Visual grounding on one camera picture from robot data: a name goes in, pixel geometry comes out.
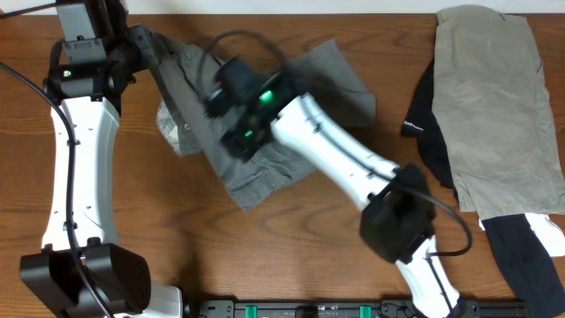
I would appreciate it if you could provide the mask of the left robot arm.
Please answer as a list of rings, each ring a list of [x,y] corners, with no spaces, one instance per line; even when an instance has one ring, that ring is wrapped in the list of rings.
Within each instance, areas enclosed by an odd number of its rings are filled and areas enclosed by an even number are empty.
[[[56,160],[49,221],[20,260],[26,287],[57,317],[180,317],[181,291],[119,243],[112,199],[121,101],[137,72],[159,64],[150,32],[123,1],[57,1],[64,32],[38,93],[50,105]]]

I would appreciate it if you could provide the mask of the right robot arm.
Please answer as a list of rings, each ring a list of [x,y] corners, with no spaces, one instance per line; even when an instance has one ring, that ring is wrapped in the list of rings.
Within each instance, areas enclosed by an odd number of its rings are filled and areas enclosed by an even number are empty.
[[[459,317],[460,293],[441,265],[433,219],[438,201],[423,172],[375,154],[321,109],[289,75],[217,75],[207,98],[214,117],[241,106],[222,141],[249,160],[269,141],[297,152],[337,184],[361,213],[359,234],[397,266],[414,307],[425,317]]]

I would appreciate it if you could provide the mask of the grey shorts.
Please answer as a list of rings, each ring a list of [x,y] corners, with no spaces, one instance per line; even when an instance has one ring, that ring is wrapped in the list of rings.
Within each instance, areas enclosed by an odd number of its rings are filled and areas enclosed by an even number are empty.
[[[198,63],[205,92],[213,92],[213,78],[222,61],[202,55],[193,44],[157,34],[164,47],[162,62],[153,75],[162,95],[156,123],[179,156],[202,153],[231,199],[248,211],[271,193],[308,176],[315,168],[296,151],[275,141],[269,124],[254,111],[235,106],[222,117],[211,118],[196,92]],[[329,40],[290,62],[297,85],[311,93],[340,126],[366,128],[376,118],[376,97],[348,60]]]

